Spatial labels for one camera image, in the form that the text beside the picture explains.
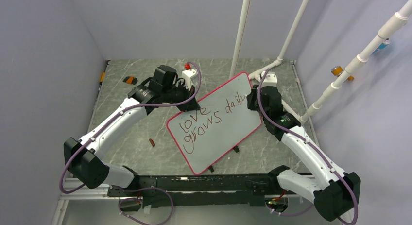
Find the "pink framed whiteboard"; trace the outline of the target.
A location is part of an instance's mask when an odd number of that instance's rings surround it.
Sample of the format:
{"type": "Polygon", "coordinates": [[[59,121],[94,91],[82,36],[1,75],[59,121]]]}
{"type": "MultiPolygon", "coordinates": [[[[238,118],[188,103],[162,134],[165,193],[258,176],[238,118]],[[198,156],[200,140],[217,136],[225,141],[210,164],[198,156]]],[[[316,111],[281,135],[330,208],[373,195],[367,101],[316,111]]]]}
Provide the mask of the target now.
{"type": "Polygon", "coordinates": [[[247,107],[248,73],[241,72],[198,100],[200,109],[179,112],[167,129],[194,175],[200,175],[256,131],[262,119],[247,107]]]}

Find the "brown marker cap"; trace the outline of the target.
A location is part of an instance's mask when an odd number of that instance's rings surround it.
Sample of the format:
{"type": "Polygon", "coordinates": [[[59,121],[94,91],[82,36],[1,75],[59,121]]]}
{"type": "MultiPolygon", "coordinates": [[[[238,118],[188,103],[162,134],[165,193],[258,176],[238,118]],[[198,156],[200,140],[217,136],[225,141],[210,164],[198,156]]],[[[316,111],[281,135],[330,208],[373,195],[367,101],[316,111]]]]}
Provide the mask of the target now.
{"type": "Polygon", "coordinates": [[[152,147],[155,147],[155,142],[151,138],[149,139],[149,142],[150,142],[152,147]]]}

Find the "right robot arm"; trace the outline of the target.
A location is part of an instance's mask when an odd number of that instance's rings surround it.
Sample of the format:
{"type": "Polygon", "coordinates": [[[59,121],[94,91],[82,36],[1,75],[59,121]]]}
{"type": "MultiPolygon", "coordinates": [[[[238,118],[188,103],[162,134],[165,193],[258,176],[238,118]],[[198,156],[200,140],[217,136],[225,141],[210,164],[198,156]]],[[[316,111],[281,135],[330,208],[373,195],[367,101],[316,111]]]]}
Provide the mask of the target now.
{"type": "Polygon", "coordinates": [[[314,177],[311,180],[281,165],[268,173],[269,190],[289,190],[302,196],[330,222],[338,219],[347,224],[342,216],[352,209],[354,217],[350,224],[354,225],[359,213],[360,177],[326,156],[296,117],[284,109],[276,87],[254,85],[246,98],[248,109],[259,113],[267,131],[292,150],[314,177]]]}

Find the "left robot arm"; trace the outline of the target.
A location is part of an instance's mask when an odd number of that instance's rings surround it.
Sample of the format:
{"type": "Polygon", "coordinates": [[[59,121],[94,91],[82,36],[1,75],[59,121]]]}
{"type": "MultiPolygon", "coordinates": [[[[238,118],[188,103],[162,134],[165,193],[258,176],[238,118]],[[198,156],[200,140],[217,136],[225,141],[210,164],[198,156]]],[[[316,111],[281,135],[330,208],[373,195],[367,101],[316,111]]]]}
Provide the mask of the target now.
{"type": "Polygon", "coordinates": [[[196,100],[200,86],[193,78],[202,80],[202,73],[194,62],[192,68],[177,71],[169,66],[158,66],[152,77],[136,85],[127,94],[121,105],[102,123],[79,139],[68,138],[63,144],[65,167],[63,174],[70,172],[84,186],[94,189],[101,184],[119,187],[126,195],[139,191],[139,175],[127,166],[103,162],[104,156],[118,138],[140,122],[156,108],[177,107],[181,112],[198,111],[196,100]]]}

